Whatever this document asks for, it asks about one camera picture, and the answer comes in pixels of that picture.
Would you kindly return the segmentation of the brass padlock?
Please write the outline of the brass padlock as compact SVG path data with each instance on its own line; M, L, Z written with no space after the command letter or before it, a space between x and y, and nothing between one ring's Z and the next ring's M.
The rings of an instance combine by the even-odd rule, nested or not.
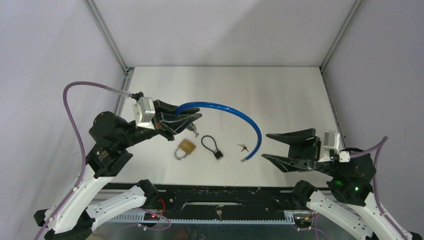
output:
M176 151L174 152L174 157L176 160L182 161L187 156L189 156L195 149L196 149L196 145L192 141L188 139L184 139L178 145Z

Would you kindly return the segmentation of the small silver keys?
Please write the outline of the small silver keys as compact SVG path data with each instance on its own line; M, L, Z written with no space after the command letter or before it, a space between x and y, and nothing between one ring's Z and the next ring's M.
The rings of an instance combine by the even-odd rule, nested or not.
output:
M238 146L241 147L241 150L240 150L241 152L247 152L247 153L250 152L248 147L245 144L238 144Z

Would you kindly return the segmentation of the black cable lock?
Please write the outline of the black cable lock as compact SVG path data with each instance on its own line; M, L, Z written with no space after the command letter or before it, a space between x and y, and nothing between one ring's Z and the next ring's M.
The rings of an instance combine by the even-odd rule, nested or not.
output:
M212 137L211 135L204 135L200 139L200 142L205 149L207 149L213 154L214 158L217 161L224 158L224 154L218 148L217 142L214 137Z

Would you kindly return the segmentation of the padlock key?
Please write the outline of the padlock key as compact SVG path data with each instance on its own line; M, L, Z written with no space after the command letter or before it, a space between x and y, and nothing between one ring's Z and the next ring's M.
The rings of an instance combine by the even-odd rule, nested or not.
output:
M218 215L219 221L222 221L222 207L220 205L217 205L215 211Z

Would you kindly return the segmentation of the blue lock silver keys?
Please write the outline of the blue lock silver keys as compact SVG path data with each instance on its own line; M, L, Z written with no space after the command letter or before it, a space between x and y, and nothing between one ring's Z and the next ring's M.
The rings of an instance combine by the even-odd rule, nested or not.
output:
M191 127L191 131L194 133L195 138L198 138L199 137L200 134L199 134L196 126L192 126Z

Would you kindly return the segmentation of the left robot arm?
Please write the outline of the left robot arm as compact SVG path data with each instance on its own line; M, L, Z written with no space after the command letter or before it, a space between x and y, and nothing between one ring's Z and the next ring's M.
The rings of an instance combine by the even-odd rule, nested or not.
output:
M34 214L46 240L85 240L106 221L134 208L153 208L159 199L154 184L142 179L126 192L97 204L92 200L132 158L130 147L155 136L173 141L184 130L195 129L199 108L178 106L142 97L133 106L134 120L104 111L89 134L94 146L85 154L80 175L63 200Z

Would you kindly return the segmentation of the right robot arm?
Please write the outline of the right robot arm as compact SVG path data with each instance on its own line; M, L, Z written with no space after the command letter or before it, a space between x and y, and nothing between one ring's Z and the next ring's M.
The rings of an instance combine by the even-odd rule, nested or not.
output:
M326 184L334 199L300 180L291 191L291 204L308 208L331 220L357 240L419 240L421 235L403 228L382 205L376 187L377 157L384 141L361 150L343 148L340 133L326 131L323 138L314 128L269 133L268 138L288 145L288 155L263 154L283 173L320 172L331 177Z

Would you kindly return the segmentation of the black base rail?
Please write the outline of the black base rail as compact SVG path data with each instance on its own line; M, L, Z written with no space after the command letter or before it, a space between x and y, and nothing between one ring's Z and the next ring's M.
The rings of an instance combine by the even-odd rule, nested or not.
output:
M290 187L158 184L141 208L175 221L277 222L311 220L316 212L297 203Z

